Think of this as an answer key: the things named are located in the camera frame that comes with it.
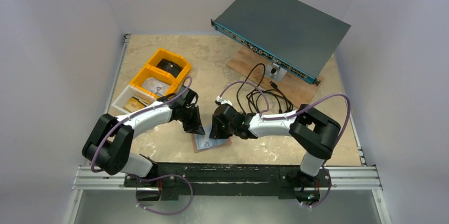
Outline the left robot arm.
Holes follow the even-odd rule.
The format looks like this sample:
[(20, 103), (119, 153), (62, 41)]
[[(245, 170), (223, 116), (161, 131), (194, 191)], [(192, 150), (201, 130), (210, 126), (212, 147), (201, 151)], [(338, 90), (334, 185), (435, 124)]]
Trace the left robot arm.
[(99, 117), (82, 149), (93, 172), (128, 173), (144, 186), (157, 182), (158, 172), (150, 158), (131, 153), (133, 139), (161, 124), (179, 121), (186, 133), (205, 135), (197, 105), (197, 92), (183, 88), (178, 94), (158, 98), (144, 109), (116, 117)]

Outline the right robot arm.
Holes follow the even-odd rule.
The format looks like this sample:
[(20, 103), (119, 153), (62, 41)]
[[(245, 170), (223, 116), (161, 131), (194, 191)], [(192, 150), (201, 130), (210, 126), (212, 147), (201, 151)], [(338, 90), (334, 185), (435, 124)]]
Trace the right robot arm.
[(337, 144), (341, 126), (315, 107), (302, 104), (294, 112), (259, 114), (238, 112), (229, 101), (217, 99), (219, 105), (212, 115), (211, 139), (257, 139), (265, 136), (289, 136), (306, 151), (297, 178), (310, 185), (329, 160)]

